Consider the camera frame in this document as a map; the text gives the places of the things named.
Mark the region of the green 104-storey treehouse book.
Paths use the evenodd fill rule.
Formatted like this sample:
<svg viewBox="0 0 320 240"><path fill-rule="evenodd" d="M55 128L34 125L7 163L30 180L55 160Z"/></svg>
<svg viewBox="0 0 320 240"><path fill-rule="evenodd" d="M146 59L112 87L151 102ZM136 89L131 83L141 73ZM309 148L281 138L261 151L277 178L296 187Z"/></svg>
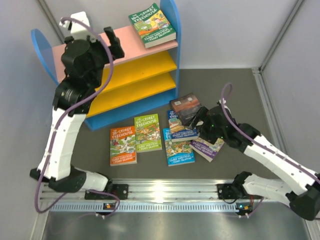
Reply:
<svg viewBox="0 0 320 240"><path fill-rule="evenodd" d="M146 49L176 39L175 29L155 2L128 18Z"/></svg>

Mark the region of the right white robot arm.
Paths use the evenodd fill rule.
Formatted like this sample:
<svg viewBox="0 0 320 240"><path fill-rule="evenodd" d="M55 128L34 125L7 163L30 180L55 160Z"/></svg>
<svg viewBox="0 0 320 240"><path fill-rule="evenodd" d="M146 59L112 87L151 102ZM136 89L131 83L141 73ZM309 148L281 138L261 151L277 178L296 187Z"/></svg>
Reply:
<svg viewBox="0 0 320 240"><path fill-rule="evenodd" d="M196 128L199 136L209 143L222 139L280 178L271 180L243 171L231 185L238 198L260 196L286 205L305 220L316 219L320 212L319 173L281 152L250 124L237 123L227 107L218 104L207 109L202 106L186 126Z"/></svg>

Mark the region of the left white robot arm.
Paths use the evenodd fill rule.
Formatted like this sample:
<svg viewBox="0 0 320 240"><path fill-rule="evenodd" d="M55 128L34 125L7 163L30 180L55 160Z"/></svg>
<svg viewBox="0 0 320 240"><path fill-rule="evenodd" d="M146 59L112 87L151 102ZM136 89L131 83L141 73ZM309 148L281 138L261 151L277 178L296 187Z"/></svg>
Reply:
<svg viewBox="0 0 320 240"><path fill-rule="evenodd" d="M67 37L61 56L65 78L57 86L52 103L52 123L44 156L30 177L58 193L95 191L103 199L113 194L113 182L107 176L75 168L71 158L82 123L89 113L96 88L103 89L103 69L112 60L125 56L120 39L109 26L104 32L110 45L89 35Z"/></svg>

